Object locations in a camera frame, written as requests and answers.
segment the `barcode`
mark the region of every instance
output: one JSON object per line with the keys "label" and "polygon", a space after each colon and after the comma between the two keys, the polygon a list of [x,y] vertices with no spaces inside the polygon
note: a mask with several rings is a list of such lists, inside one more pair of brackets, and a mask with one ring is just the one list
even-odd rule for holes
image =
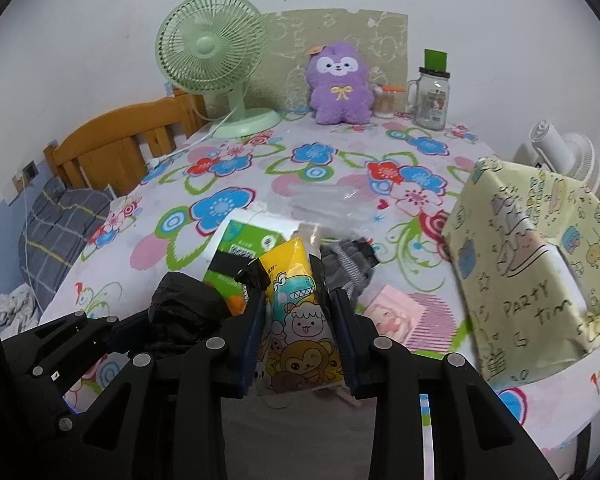
{"label": "barcode", "polygon": [[229,247],[229,254],[236,254],[237,256],[244,256],[245,258],[254,258],[256,253],[245,249],[244,247],[240,247],[240,245],[232,245]]}

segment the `green fan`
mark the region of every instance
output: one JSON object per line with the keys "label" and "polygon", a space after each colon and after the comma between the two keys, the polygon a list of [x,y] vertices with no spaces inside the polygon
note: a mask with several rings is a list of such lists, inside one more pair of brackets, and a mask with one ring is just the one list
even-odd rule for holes
{"label": "green fan", "polygon": [[245,137],[280,122],[273,110],[244,107],[244,82],[264,44],[262,17],[247,0],[186,0],[162,22],[155,57],[162,74],[185,92],[226,92],[230,112],[211,131],[225,139]]}

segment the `purple plush toy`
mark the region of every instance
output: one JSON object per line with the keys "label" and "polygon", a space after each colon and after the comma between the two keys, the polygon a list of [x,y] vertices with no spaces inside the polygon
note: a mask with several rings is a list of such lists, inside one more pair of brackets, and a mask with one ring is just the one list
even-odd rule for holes
{"label": "purple plush toy", "polygon": [[352,44],[334,43],[311,56],[306,81],[318,124],[369,122],[374,97],[366,87],[365,62]]}

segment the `wall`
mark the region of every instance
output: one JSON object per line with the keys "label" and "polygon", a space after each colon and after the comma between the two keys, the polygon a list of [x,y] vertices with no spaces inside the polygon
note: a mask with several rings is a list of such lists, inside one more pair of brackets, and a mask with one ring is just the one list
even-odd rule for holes
{"label": "wall", "polygon": [[13,202],[0,200],[0,294],[9,294],[24,283],[20,271],[18,244],[31,206],[53,176],[51,168],[42,160],[37,163],[36,176]]}
{"label": "wall", "polygon": [[[44,145],[164,94],[155,33],[182,0],[13,0],[0,18],[0,189]],[[542,118],[600,151],[600,23],[583,0],[251,0],[409,15],[410,76],[449,52],[450,118],[511,158]]]}

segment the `pink card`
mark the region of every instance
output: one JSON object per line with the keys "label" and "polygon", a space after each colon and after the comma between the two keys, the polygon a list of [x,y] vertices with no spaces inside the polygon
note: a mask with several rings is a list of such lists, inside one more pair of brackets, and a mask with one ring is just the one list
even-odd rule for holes
{"label": "pink card", "polygon": [[365,310],[380,335],[404,343],[420,322],[425,307],[391,285],[386,285]]}

